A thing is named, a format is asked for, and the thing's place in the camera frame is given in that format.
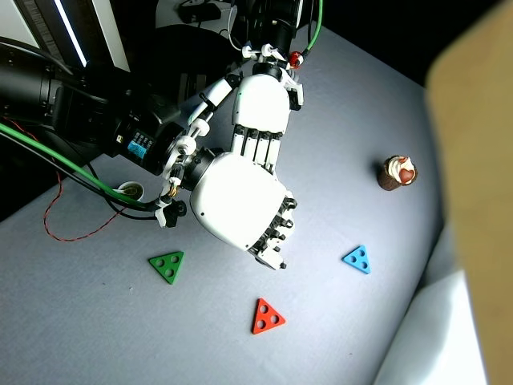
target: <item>tabletop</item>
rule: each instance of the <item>tabletop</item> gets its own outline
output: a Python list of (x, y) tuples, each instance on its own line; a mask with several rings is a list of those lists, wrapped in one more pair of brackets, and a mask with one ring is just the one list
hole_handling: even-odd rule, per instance
[[(304, 44), (302, 30), (294, 46)], [(190, 209), (175, 229), (119, 217), (84, 241), (57, 242), (42, 226), (53, 188), (0, 224), (3, 385), (373, 381), (442, 224), (425, 92), (326, 29), (299, 75), (305, 106), (291, 113), (277, 163), (298, 201), (282, 247), (287, 269), (217, 240)], [(229, 148), (232, 102), (204, 144)], [(418, 179), (387, 192), (376, 167), (395, 154), (412, 157)], [(120, 156), (93, 165), (113, 187), (139, 181), (146, 200), (160, 190), (159, 177)], [(73, 237), (110, 215), (66, 180), (49, 222)], [(359, 245), (368, 275), (341, 261)], [(179, 250), (170, 286), (148, 259)], [(258, 298), (286, 324), (253, 335)]]

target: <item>red wire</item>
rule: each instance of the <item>red wire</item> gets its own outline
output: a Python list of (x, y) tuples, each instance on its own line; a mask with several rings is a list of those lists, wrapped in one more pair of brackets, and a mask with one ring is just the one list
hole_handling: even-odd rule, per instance
[[(4, 118), (5, 120), (11, 122), (14, 126), (16, 126), (16, 128), (23, 132), (24, 134), (30, 136), (32, 139), (34, 139), (36, 142), (39, 142), (38, 138), (36, 138), (34, 135), (32, 135), (30, 132), (24, 130), (19, 124), (17, 124), (16, 122), (14, 122), (13, 120), (11, 119), (7, 119), (7, 118)], [(46, 233), (54, 238), (56, 241), (60, 241), (60, 242), (75, 242), (75, 241), (80, 241), (81, 239), (85, 239), (85, 238), (89, 238), (91, 235), (95, 235), (98, 231), (104, 229), (105, 227), (107, 227), (107, 225), (109, 223), (111, 223), (118, 215), (121, 214), (121, 212), (124, 210), (124, 209), (121, 209), (118, 213), (114, 214), (112, 217), (110, 217), (107, 222), (105, 222), (103, 225), (101, 225), (100, 227), (98, 227), (95, 231), (91, 231), (90, 233), (86, 234), (86, 235), (83, 235), (81, 237), (77, 237), (77, 238), (61, 238), (61, 237), (57, 237), (55, 234), (53, 234), (51, 231), (50, 231), (50, 228), (48, 227), (48, 215), (50, 215), (50, 210), (51, 208), (57, 203), (57, 201), (60, 199), (60, 197), (63, 195), (63, 180), (61, 179), (61, 176), (58, 172), (55, 172), (55, 174), (57, 174), (57, 181), (59, 182), (59, 191), (57, 192), (57, 195), (55, 196), (55, 198), (52, 200), (52, 202), (50, 202), (50, 204), (48, 205), (48, 207), (46, 208), (45, 210), (45, 213), (44, 215), (42, 216), (42, 223), (44, 224), (45, 226), (45, 231)]]

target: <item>chocolate cupcake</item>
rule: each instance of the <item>chocolate cupcake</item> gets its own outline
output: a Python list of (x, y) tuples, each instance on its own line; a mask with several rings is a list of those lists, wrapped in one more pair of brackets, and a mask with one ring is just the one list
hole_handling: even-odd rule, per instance
[(400, 186), (408, 186), (417, 179), (417, 168), (408, 156), (392, 156), (383, 164), (383, 170), (378, 175), (381, 188), (391, 191)]

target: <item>green cable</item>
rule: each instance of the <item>green cable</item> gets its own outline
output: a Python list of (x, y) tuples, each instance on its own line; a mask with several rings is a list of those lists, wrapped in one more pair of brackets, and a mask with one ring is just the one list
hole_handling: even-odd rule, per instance
[(306, 51), (310, 51), (317, 41), (317, 38), (319, 37), (319, 32), (321, 32), (321, 25), (322, 25), (322, 0), (319, 0), (319, 15), (317, 17), (317, 25), (315, 26), (315, 32), (313, 33), (312, 41), (306, 46)]
[(130, 205), (136, 205), (140, 208), (144, 208), (145, 204), (136, 200), (131, 199), (130, 197), (127, 197), (126, 195), (123, 195), (119, 192), (114, 191), (112, 188), (104, 184), (101, 180), (96, 179), (93, 177), (89, 172), (83, 170), (78, 165), (73, 163), (71, 160), (68, 160), (64, 156), (60, 155), (59, 153), (55, 152), (51, 148), (48, 148), (44, 144), (41, 144), (39, 142), (36, 142), (35, 140), (32, 140), (28, 136), (23, 135), (22, 133), (13, 130), (12, 128), (7, 127), (5, 124), (0, 123), (0, 131), (6, 133), (9, 136), (13, 136), (16, 139), (21, 140), (22, 142), (25, 142), (26, 144), (29, 144), (31, 147), (37, 148), (38, 150), (41, 150), (45, 152), (46, 154), (53, 156), (56, 160), (59, 162), (65, 164), (67, 167), (73, 169), (78, 174), (83, 176), (84, 178), (88, 179), (91, 183), (95, 184), (97, 187), (101, 188), (106, 194), (110, 195), (113, 198), (117, 198), (120, 201), (123, 201), (125, 203), (128, 203)]

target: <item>triangular piece with holes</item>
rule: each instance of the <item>triangular piece with holes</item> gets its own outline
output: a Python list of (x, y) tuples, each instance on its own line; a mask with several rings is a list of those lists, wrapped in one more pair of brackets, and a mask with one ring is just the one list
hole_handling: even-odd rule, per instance
[(176, 275), (178, 275), (178, 270), (180, 269), (180, 265), (183, 259), (184, 252), (178, 251), (176, 253), (170, 253), (161, 255), (160, 257), (150, 258), (148, 261), (153, 267), (155, 267), (155, 270), (159, 272), (159, 274), (168, 282), (168, 284), (172, 285), (172, 283), (175, 281)]
[(370, 273), (369, 259), (367, 258), (367, 250), (364, 245), (347, 254), (342, 260), (365, 274)]
[(273, 327), (283, 325), (285, 318), (273, 309), (263, 298), (258, 299), (256, 304), (255, 322), (253, 323), (253, 334), (259, 334)]

